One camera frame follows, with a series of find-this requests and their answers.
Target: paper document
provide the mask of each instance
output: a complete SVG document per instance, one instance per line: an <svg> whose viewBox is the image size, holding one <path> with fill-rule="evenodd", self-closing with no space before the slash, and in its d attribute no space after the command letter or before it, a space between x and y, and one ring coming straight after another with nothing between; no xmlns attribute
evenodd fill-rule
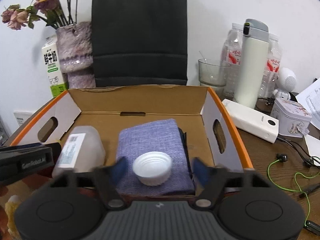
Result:
<svg viewBox="0 0 320 240"><path fill-rule="evenodd" d="M317 138L314 138L308 134L304 138L306 139L309 155L320 158L320 141ZM320 166L320 164L317 162L314 162L314 164L317 166Z"/></svg>
<svg viewBox="0 0 320 240"><path fill-rule="evenodd" d="M312 115L311 123L320 130L320 79L298 94L296 99Z"/></svg>

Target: glass cup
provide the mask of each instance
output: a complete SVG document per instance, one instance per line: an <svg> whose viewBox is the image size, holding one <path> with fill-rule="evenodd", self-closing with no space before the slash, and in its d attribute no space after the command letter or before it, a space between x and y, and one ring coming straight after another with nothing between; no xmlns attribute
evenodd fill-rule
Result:
<svg viewBox="0 0 320 240"><path fill-rule="evenodd" d="M227 83L228 68L230 63L220 60L199 59L200 86L212 87L219 98L223 95L223 89Z"/></svg>

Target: gray thermos lid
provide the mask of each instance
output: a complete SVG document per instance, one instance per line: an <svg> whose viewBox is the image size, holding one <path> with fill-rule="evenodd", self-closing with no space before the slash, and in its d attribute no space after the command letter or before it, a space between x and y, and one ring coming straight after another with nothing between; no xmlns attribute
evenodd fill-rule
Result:
<svg viewBox="0 0 320 240"><path fill-rule="evenodd" d="M269 29L263 22L255 19L246 19L243 27L243 36L269 42Z"/></svg>

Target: black bag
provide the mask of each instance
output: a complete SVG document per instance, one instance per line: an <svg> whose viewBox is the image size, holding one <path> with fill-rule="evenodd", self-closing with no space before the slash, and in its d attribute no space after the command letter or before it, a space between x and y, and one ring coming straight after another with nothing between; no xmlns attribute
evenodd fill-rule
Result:
<svg viewBox="0 0 320 240"><path fill-rule="evenodd" d="M97 87L187 83L187 0L92 0Z"/></svg>

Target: white power bank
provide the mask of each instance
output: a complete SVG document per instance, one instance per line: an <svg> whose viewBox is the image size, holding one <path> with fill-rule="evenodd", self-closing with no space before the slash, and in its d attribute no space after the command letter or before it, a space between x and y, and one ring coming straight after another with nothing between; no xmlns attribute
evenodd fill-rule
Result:
<svg viewBox="0 0 320 240"><path fill-rule="evenodd" d="M279 121L277 119L228 99L224 99L222 103L237 128L268 142L275 142L279 133Z"/></svg>

